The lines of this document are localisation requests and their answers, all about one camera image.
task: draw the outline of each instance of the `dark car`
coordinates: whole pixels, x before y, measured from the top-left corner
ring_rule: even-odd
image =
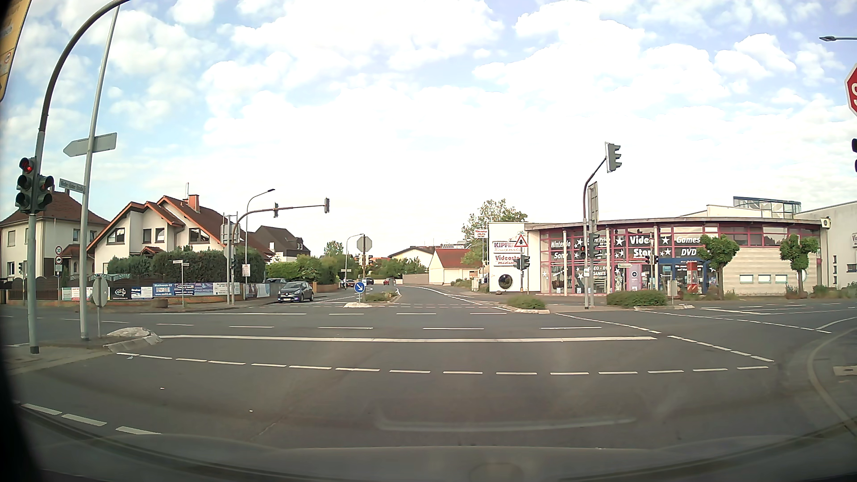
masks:
[[[279,289],[277,303],[312,301],[313,287],[306,281],[290,281]]]

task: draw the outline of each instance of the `stop sign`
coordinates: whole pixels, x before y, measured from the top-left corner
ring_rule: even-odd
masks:
[[[848,107],[851,107],[851,112],[857,116],[857,63],[848,77],[845,77],[845,90],[848,93]]]

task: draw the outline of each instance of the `pavement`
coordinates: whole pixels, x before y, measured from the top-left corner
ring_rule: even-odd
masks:
[[[372,308],[345,308],[354,299],[343,296],[111,314],[102,321],[148,328],[163,342],[15,373],[15,396],[96,437],[175,434],[276,449],[691,454],[694,444],[735,437],[831,426],[857,434],[855,300],[659,311],[552,304],[537,315],[448,286],[398,289],[396,303]],[[26,318],[3,315],[4,342],[26,342]],[[40,316],[43,332],[77,330],[76,320]],[[36,438],[37,450],[49,446]]]

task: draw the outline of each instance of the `building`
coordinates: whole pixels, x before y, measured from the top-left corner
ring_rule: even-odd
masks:
[[[437,248],[428,262],[428,283],[444,285],[455,280],[477,277],[481,263],[465,264],[461,261],[470,250],[462,248]]]
[[[298,238],[284,227],[259,226],[259,229],[250,233],[250,238],[268,247],[273,253],[271,262],[295,261],[298,255],[310,256],[303,238]]]
[[[192,250],[224,250],[220,227],[226,218],[200,205],[200,197],[188,199],[163,196],[156,202],[129,202],[110,224],[89,244],[87,252],[95,259],[95,273],[107,273],[113,257],[154,256],[189,245]],[[239,237],[245,233],[239,229]],[[249,246],[270,259],[273,252],[254,238]]]
[[[799,202],[758,198],[736,197],[734,204],[709,205],[677,217],[599,221],[592,253],[594,292],[663,288],[668,280],[677,280],[681,285],[697,283],[701,292],[709,285],[723,285],[739,295],[781,295],[786,286],[797,287],[797,274],[779,253],[780,242],[790,234],[816,237],[821,244],[802,274],[806,290],[817,284],[845,286],[857,281],[857,202],[809,211],[801,211]],[[530,256],[525,290],[583,292],[586,249],[580,222],[490,223],[492,292],[522,287],[520,271],[514,267],[522,251],[515,246],[520,232],[527,244],[523,252]],[[722,282],[697,256],[703,234],[724,234],[740,246],[723,270]],[[696,265],[690,274],[688,263]]]
[[[57,255],[68,255],[70,252],[80,252],[81,242],[81,204],[69,195],[68,190],[54,191],[53,201],[45,211],[36,214],[36,275],[53,276],[57,265]],[[5,220],[0,221],[0,269],[3,278],[9,280],[15,277],[23,278],[27,272],[27,216],[15,211]],[[87,220],[89,240],[95,239],[109,223],[106,219],[89,212]],[[61,256],[59,265],[63,272],[74,274],[78,272],[78,256]],[[24,272],[18,269],[18,263],[24,263]]]

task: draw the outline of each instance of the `chimney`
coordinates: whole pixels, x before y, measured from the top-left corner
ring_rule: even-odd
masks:
[[[200,195],[198,195],[198,194],[189,195],[188,196],[188,206],[191,209],[193,209],[194,211],[196,211],[197,213],[199,213],[200,212]]]

